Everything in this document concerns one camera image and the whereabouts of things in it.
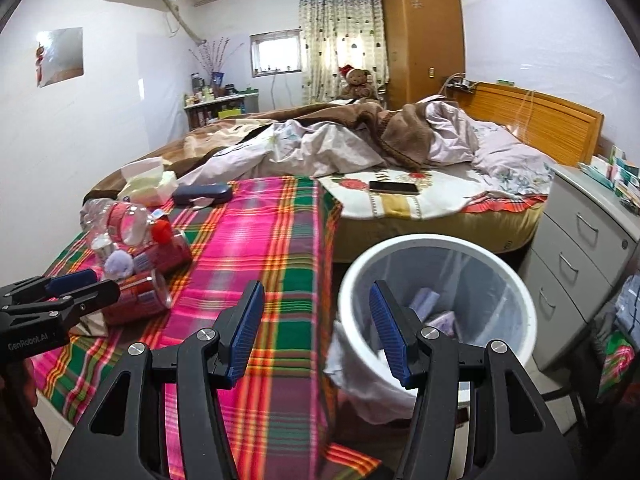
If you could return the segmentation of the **person left hand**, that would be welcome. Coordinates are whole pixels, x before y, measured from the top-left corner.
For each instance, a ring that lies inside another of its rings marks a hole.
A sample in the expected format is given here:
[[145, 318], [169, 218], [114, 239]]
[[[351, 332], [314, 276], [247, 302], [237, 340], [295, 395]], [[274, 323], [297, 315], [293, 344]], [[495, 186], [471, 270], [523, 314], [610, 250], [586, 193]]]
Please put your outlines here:
[[31, 358], [21, 362], [1, 362], [1, 406], [34, 408], [38, 404], [34, 364]]

